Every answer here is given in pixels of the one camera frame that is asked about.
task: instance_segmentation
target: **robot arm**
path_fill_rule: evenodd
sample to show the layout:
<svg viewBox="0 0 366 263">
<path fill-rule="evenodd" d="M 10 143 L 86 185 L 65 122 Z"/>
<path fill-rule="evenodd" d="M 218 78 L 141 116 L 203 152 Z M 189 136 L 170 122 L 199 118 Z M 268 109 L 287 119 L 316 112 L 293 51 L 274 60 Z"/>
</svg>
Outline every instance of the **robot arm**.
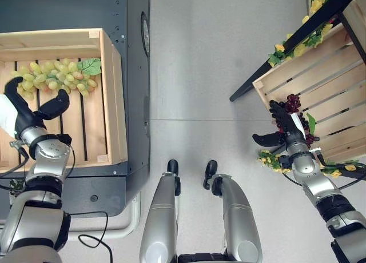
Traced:
<svg viewBox="0 0 366 263">
<path fill-rule="evenodd" d="M 67 241 L 71 221 L 70 215 L 61 210 L 71 138 L 49 134 L 43 119 L 63 113 L 69 106 L 69 97 L 60 90 L 56 98 L 32 112 L 17 93 L 21 81 L 21 77 L 11 80 L 0 96 L 0 126 L 17 139 L 17 149 L 27 145 L 36 162 L 4 225 L 0 247 L 5 257 L 0 262 L 59 263 L 57 251 Z"/>
<path fill-rule="evenodd" d="M 295 180 L 327 223 L 335 240 L 331 247 L 339 263 L 366 262 L 366 218 L 357 212 L 337 186 L 320 171 L 319 164 L 305 143 L 304 130 L 297 114 L 288 115 L 277 102 L 270 102 L 272 117 L 285 133 L 253 135 L 262 146 L 286 143 L 289 156 L 281 156 L 280 163 L 292 168 Z"/>
</svg>

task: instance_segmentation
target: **black cable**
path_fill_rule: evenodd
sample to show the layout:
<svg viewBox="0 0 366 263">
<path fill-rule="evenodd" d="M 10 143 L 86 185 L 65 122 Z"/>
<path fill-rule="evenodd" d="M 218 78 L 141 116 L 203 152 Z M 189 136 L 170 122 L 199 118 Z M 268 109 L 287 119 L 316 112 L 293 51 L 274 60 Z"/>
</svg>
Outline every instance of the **black cable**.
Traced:
<svg viewBox="0 0 366 263">
<path fill-rule="evenodd" d="M 296 184 L 296 185 L 298 185 L 298 186 L 301 186 L 301 184 L 299 184 L 299 183 L 297 183 L 295 180 L 292 180 L 291 178 L 289 178 L 288 176 L 287 176 L 287 174 L 285 174 L 285 173 L 282 173 L 283 174 L 283 176 L 284 177 L 286 177 L 288 180 L 290 180 L 292 183 L 294 183 L 294 184 Z"/>
<path fill-rule="evenodd" d="M 88 248 L 92 248 L 92 249 L 95 249 L 97 246 L 99 246 L 99 244 L 102 244 L 104 247 L 107 248 L 107 250 L 109 252 L 109 260 L 110 260 L 110 263 L 113 263 L 113 253 L 112 253 L 112 250 L 111 250 L 110 246 L 108 246 L 105 242 L 103 242 L 103 237 L 104 237 L 104 235 L 105 235 L 105 233 L 107 231 L 107 227 L 108 227 L 108 213 L 99 210 L 99 211 L 96 211 L 96 212 L 87 212 L 87 213 L 70 213 L 70 215 L 71 216 L 80 216 L 80 215 L 92 214 L 92 213 L 103 213 L 103 214 L 105 214 L 106 221 L 105 221 L 105 226 L 104 226 L 104 230 L 103 230 L 103 233 L 102 233 L 101 238 L 97 238 L 97 237 L 94 237 L 94 236 L 90 236 L 88 234 L 80 234 L 78 236 L 78 239 L 81 242 L 81 244 L 87 246 Z M 89 245 L 89 244 L 85 243 L 84 240 L 81 239 L 81 237 L 91 238 L 93 240 L 98 241 L 98 243 L 96 245 L 94 245 L 94 246 Z"/>
<path fill-rule="evenodd" d="M 325 167 L 328 167 L 328 168 L 344 168 L 344 167 L 346 167 L 346 166 L 357 166 L 357 167 L 360 167 L 360 168 L 362 168 L 363 170 L 364 170 L 364 174 L 360 177 L 360 178 L 358 178 L 358 179 L 356 179 L 356 180 L 354 180 L 354 181 L 352 181 L 352 182 L 350 182 L 350 183 L 348 183 L 348 184 L 346 184 L 346 185 L 344 185 L 344 186 L 342 186 L 342 187 L 339 187 L 338 189 L 340 189 L 340 190 L 343 190 L 343 189 L 345 189 L 345 188 L 348 188 L 348 187 L 350 187 L 350 186 L 352 186 L 352 185 L 354 185 L 354 184 L 356 184 L 356 183 L 358 183 L 358 182 L 360 182 L 361 180 L 363 180 L 363 179 L 365 179 L 366 178 L 366 165 L 365 164 L 363 164 L 363 163 L 358 163 L 358 162 L 350 162 L 350 163 L 339 163 L 339 164 L 334 164 L 334 165 L 331 165 L 331 164 L 326 164 L 325 163 L 325 161 L 324 161 L 324 157 L 323 157 L 323 155 L 320 153 L 320 152 L 317 152 L 316 153 L 316 155 L 317 155 L 317 157 L 318 157 L 318 159 L 319 159 L 319 161 L 320 161 L 320 163 L 323 165 L 323 166 L 325 166 Z"/>
<path fill-rule="evenodd" d="M 22 161 L 18 166 L 14 167 L 14 168 L 12 168 L 12 169 L 10 169 L 10 170 L 8 170 L 6 173 L 2 173 L 2 174 L 0 174 L 0 178 L 3 178 L 3 177 L 5 177 L 5 176 L 7 176 L 7 175 L 9 175 L 9 174 L 11 174 L 11 173 L 14 173 L 16 170 L 18 170 L 18 169 L 20 169 L 21 167 L 25 166 L 25 164 L 27 163 L 27 161 L 28 161 L 28 159 L 29 159 L 29 156 L 28 156 L 28 154 L 27 154 L 26 150 L 25 150 L 24 148 L 22 148 L 22 147 L 19 147 L 17 150 L 18 150 L 18 152 L 19 152 L 21 155 L 23 155 L 24 160 L 23 160 L 23 161 Z M 7 187 L 7 186 L 3 186 L 3 185 L 0 185 L 0 189 L 8 190 L 8 191 L 10 191 L 10 192 L 17 192 L 17 191 L 19 191 L 19 190 L 17 190 L 17 189 L 14 189 L 14 188 L 11 188 L 11 187 Z"/>
<path fill-rule="evenodd" d="M 71 145 L 69 145 L 69 147 L 71 148 L 71 150 L 73 152 L 74 161 L 73 161 L 73 165 L 71 166 L 71 169 L 70 169 L 69 173 L 67 174 L 66 178 L 68 178 L 70 176 L 70 174 L 73 172 L 74 167 L 75 167 L 75 161 L 76 161 L 74 148 Z"/>
</svg>

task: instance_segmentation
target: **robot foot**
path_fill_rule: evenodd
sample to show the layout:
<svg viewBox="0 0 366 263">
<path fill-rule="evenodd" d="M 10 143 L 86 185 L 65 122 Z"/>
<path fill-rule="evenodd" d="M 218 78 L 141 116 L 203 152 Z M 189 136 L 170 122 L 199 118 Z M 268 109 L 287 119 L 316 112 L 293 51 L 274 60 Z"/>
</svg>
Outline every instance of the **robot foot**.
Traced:
<svg viewBox="0 0 366 263">
<path fill-rule="evenodd" d="M 210 189 L 210 184 L 208 183 L 208 180 L 211 179 L 217 171 L 217 162 L 215 160 L 210 160 L 207 163 L 206 172 L 205 172 L 205 179 L 203 186 L 206 190 Z"/>
</svg>

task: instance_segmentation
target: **red grapes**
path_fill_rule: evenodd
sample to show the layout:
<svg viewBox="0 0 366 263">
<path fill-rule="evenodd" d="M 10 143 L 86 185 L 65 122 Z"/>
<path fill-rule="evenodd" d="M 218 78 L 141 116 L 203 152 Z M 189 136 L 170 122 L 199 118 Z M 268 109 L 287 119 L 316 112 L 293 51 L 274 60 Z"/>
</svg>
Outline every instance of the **red grapes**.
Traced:
<svg viewBox="0 0 366 263">
<path fill-rule="evenodd" d="M 313 136 L 310 133 L 309 122 L 305 119 L 304 114 L 299 111 L 299 108 L 301 106 L 299 96 L 290 94 L 289 96 L 287 96 L 287 102 L 279 102 L 279 105 L 283 107 L 289 114 L 297 113 L 301 121 L 301 124 L 303 125 L 303 128 L 305 130 L 306 143 L 308 145 L 308 148 L 310 148 L 311 144 L 313 144 L 314 141 L 320 140 L 319 137 Z M 276 121 L 276 124 L 279 129 L 279 132 L 283 133 L 284 129 L 282 128 L 281 124 L 278 121 Z"/>
</svg>

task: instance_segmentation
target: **gray floor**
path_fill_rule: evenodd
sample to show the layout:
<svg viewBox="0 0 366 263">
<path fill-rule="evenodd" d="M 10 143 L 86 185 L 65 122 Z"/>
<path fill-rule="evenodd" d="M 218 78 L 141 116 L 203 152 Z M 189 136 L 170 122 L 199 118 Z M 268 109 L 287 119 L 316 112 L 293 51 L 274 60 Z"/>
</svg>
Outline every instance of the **gray floor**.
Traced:
<svg viewBox="0 0 366 263">
<path fill-rule="evenodd" d="M 179 254 L 222 252 L 221 201 L 201 187 L 205 165 L 215 159 L 250 199 L 263 262 L 335 262 L 331 236 L 301 189 L 255 160 L 251 135 L 275 130 L 259 96 L 228 100 L 306 12 L 306 0 L 151 0 L 151 176 L 139 227 L 108 241 L 115 262 L 138 262 L 147 210 L 171 158 L 179 161 L 182 181 Z M 344 193 L 366 214 L 364 182 Z M 65 263 L 108 260 L 104 248 L 71 241 L 61 256 Z"/>
</svg>

